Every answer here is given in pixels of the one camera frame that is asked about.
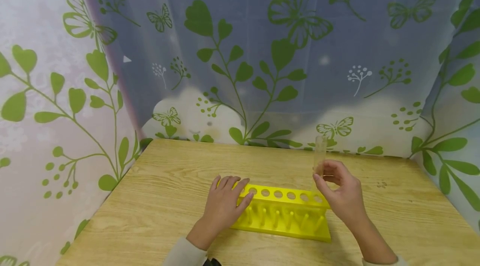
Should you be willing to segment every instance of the rack hole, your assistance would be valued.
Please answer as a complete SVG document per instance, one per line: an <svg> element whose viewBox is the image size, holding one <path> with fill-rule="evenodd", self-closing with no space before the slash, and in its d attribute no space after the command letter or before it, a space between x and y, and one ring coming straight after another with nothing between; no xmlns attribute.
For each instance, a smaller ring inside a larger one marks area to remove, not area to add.
<svg viewBox="0 0 480 266"><path fill-rule="evenodd" d="M300 194L300 198L301 198L301 200L303 200L303 201L309 201L308 195L305 194L305 193Z"/></svg>

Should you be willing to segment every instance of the wood grain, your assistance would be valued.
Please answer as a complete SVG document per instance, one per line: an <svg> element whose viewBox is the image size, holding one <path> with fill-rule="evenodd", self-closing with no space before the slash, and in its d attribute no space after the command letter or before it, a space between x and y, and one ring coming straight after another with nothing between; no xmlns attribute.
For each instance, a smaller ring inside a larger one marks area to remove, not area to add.
<svg viewBox="0 0 480 266"><path fill-rule="evenodd" d="M328 154L357 176L372 221L411 265L474 265L480 238L412 161ZM313 153L302 150L154 140L57 263L161 265L202 215L217 175L309 190ZM225 231L209 256L224 265L360 265L361 253L331 212L332 243Z"/></svg>

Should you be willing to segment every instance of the yellow test tube rack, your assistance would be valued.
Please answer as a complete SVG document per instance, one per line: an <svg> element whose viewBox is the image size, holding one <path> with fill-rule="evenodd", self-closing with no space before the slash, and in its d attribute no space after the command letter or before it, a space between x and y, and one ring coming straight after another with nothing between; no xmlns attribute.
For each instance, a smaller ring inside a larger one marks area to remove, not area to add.
<svg viewBox="0 0 480 266"><path fill-rule="evenodd" d="M331 242L330 206L321 193L247 184L239 203L248 193L254 193L252 202L232 228Z"/></svg>

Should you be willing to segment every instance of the curtain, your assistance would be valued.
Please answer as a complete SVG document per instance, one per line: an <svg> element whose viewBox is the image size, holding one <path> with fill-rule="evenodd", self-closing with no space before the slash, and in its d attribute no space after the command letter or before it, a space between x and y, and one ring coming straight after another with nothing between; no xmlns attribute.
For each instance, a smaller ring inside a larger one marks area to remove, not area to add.
<svg viewBox="0 0 480 266"><path fill-rule="evenodd" d="M0 4L0 265L53 264L153 138L413 158L479 232L480 0Z"/></svg>
<svg viewBox="0 0 480 266"><path fill-rule="evenodd" d="M148 138L414 158L478 232L480 0L91 0Z"/></svg>
<svg viewBox="0 0 480 266"><path fill-rule="evenodd" d="M54 265L140 150L83 0L0 10L0 265Z"/></svg>

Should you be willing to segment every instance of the white sleeve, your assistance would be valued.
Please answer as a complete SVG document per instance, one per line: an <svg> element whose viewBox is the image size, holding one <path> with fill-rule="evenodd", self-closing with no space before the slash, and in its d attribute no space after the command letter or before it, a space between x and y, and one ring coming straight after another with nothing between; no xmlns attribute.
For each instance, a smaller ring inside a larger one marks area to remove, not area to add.
<svg viewBox="0 0 480 266"><path fill-rule="evenodd" d="M163 266L203 266L207 252L180 238L163 261Z"/></svg>
<svg viewBox="0 0 480 266"><path fill-rule="evenodd" d="M398 260L396 263L393 263L393 264L373 264L373 263L369 263L367 262L366 260L362 259L362 263L363 263L363 266L379 266L379 265L382 265L382 266L408 266L407 262L405 262L404 259L402 259L401 256L397 256Z"/></svg>

